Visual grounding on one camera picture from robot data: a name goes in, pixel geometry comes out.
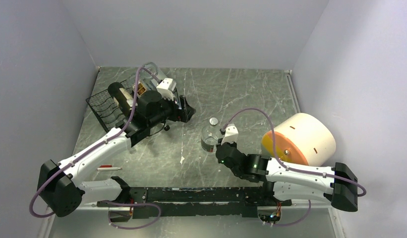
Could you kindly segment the small clear capped bottle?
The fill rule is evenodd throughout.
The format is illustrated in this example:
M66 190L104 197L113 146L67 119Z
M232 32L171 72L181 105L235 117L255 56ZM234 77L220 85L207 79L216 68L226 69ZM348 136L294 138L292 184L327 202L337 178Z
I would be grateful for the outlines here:
M201 147L205 152L214 154L216 145L221 138L221 127L216 117L209 118L205 121L201 130Z

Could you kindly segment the clear gold label bottle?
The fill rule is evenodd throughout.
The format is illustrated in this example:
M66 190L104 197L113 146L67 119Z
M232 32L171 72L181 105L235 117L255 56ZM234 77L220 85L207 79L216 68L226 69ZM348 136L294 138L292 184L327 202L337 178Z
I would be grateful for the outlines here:
M132 96L134 95L134 93L137 93L137 98L142 97L146 92L148 91L148 88L145 84L143 84L141 82L141 80L138 81L137 85L136 82L133 82L132 85Z

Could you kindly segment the dark green wine bottle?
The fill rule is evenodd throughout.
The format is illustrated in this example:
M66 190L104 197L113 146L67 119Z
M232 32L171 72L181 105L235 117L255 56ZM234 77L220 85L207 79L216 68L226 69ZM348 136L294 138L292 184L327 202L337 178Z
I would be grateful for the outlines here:
M108 86L108 93L121 112L126 117L130 116L132 107L137 106L137 103L134 103L134 97L127 89L120 82L114 82Z

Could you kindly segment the black wire wine rack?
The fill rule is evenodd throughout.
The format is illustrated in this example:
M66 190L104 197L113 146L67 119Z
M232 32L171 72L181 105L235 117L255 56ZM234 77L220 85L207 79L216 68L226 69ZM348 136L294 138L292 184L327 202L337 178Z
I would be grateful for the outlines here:
M108 87L86 99L86 103L105 132L113 128L124 115L108 92Z

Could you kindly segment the round clear silver-cap bottle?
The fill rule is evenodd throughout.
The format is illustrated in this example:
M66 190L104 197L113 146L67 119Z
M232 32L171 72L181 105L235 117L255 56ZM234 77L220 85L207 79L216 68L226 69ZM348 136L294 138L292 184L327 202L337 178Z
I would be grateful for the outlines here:
M140 72L141 82L150 90L156 90L156 87L167 77L162 70L153 62L147 62L142 65L144 69Z

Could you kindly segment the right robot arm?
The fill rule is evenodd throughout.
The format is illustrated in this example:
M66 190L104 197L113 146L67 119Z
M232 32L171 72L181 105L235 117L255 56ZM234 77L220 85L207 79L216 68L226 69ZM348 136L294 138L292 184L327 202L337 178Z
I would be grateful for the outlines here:
M261 191L266 205L276 201L316 200L330 202L335 209L358 211L358 179L344 163L316 167L283 162L260 154L244 154L236 143L216 146L216 158L238 178L272 185Z

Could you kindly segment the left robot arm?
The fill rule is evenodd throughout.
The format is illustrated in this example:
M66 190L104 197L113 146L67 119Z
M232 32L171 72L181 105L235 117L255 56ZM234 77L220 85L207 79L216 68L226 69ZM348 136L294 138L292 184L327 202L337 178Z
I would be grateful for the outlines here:
M58 163L48 160L40 168L36 196L51 208L51 214L64 217L85 203L114 202L124 206L131 201L130 186L119 177L86 181L104 161L133 147L150 136L151 129L166 121L190 121L196 110L181 95L165 98L165 93L146 91L139 98L119 88L110 93L125 119L98 141Z

